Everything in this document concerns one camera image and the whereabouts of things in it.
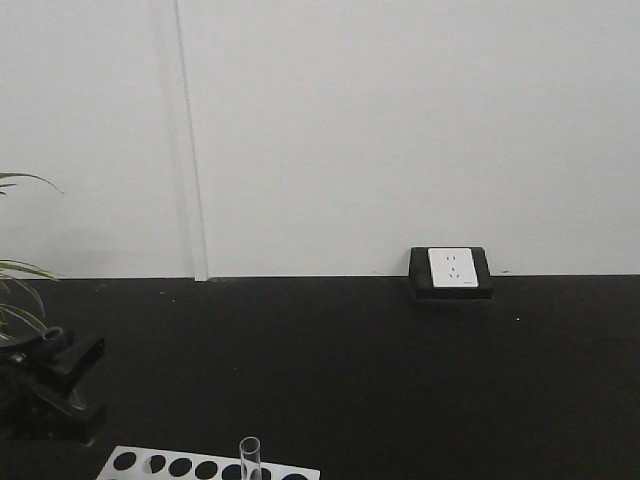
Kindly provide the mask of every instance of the black clamp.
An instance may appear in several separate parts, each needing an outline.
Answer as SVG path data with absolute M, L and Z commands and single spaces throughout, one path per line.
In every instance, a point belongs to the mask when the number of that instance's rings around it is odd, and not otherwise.
M 0 340 L 0 439 L 91 442 L 105 408 L 86 405 L 77 383 L 103 355 L 103 338 L 60 327 Z

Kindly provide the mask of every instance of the electrical socket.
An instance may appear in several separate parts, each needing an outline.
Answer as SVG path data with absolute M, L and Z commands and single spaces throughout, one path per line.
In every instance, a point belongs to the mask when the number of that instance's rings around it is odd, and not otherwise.
M 470 248 L 430 248 L 427 253 L 435 288 L 478 287 Z

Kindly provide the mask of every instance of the green leaf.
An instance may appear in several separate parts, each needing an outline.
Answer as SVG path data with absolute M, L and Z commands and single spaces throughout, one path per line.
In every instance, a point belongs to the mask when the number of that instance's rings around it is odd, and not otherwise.
M 53 183 L 51 183 L 49 180 L 47 180 L 46 178 L 42 178 L 39 177 L 37 175 L 31 175 L 30 173 L 0 173 L 0 180 L 2 180 L 3 178 L 12 178 L 12 177 L 29 177 L 29 178 L 35 178 L 36 180 L 40 180 L 44 183 L 48 183 L 49 185 L 51 185 L 53 188 L 55 188 L 56 190 L 58 190 L 60 193 L 62 193 L 62 190 L 60 190 L 58 187 L 56 187 Z
M 55 281 L 58 280 L 53 273 L 48 272 L 47 270 L 44 270 L 35 265 L 31 265 L 30 263 L 18 262 L 16 260 L 0 260 L 0 273 L 3 270 L 29 273 L 31 275 L 36 275 L 41 278 L 48 278 L 49 280 L 55 280 Z
M 12 275 L 9 275 L 9 274 L 6 274 L 6 273 L 0 273 L 0 277 L 7 278 L 7 279 L 11 280 L 12 282 L 17 283 L 20 287 L 22 287 L 22 289 L 24 289 L 27 293 L 29 293 L 29 295 L 31 295 L 31 297 L 38 304 L 38 308 L 40 309 L 40 316 L 42 318 L 44 318 L 44 303 L 42 302 L 42 298 L 40 297 L 40 294 L 38 293 L 38 291 L 35 288 L 33 288 L 28 283 L 23 282 L 19 278 L 16 278 L 16 277 L 14 277 Z
M 38 332 L 42 332 L 43 330 L 47 329 L 45 324 L 42 323 L 42 321 L 38 317 L 36 317 L 32 313 L 27 312 L 26 310 L 15 307 L 13 305 L 8 305 L 6 303 L 0 303 L 0 310 L 16 318 L 19 318 Z

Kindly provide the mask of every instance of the black circular hole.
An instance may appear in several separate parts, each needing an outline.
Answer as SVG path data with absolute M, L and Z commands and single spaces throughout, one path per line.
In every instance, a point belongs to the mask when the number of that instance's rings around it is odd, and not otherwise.
M 188 458 L 178 458 L 169 465 L 169 473 L 172 477 L 182 477 L 191 470 L 191 460 Z
M 121 453 L 113 461 L 113 468 L 120 471 L 127 470 L 135 465 L 136 458 L 136 454 L 133 452 Z
M 162 455 L 153 455 L 144 462 L 144 471 L 146 473 L 158 473 L 167 464 L 167 459 Z
M 206 461 L 202 462 L 196 468 L 196 478 L 198 480 L 209 480 L 210 478 L 215 477 L 218 472 L 218 465 L 216 462 Z
M 240 480 L 240 465 L 229 465 L 222 471 L 222 480 Z

